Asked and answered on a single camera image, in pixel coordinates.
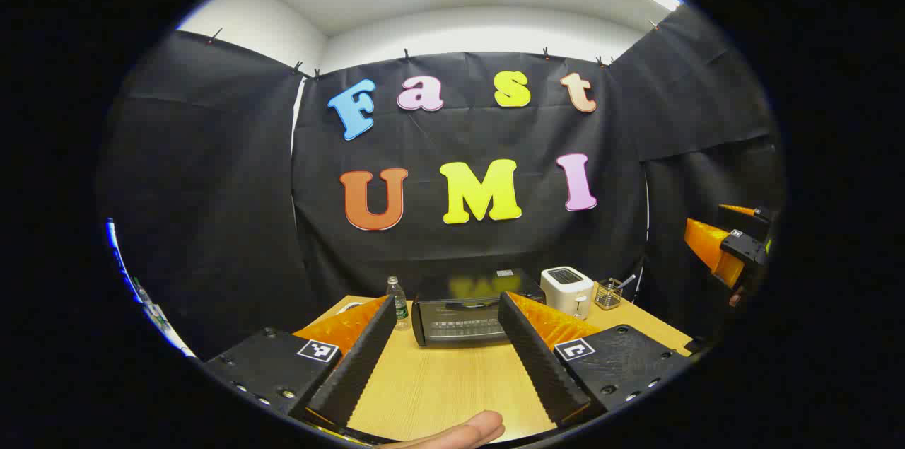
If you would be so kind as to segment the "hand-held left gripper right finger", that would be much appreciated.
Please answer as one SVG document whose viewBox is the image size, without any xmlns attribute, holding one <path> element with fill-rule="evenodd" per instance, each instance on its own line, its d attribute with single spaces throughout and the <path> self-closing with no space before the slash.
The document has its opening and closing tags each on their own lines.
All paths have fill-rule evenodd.
<svg viewBox="0 0 905 449">
<path fill-rule="evenodd" d="M 559 428 L 623 410 L 692 363 L 631 325 L 601 330 L 514 292 L 500 295 L 498 322 Z"/>
</svg>

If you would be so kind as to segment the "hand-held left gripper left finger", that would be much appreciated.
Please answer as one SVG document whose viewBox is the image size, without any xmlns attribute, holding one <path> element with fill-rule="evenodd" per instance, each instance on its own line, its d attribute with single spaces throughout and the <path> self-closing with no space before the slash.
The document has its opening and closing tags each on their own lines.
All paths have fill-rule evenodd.
<svg viewBox="0 0 905 449">
<path fill-rule="evenodd" d="M 396 324 L 382 296 L 295 333 L 265 327 L 204 369 L 279 416 L 344 428 Z"/>
</svg>

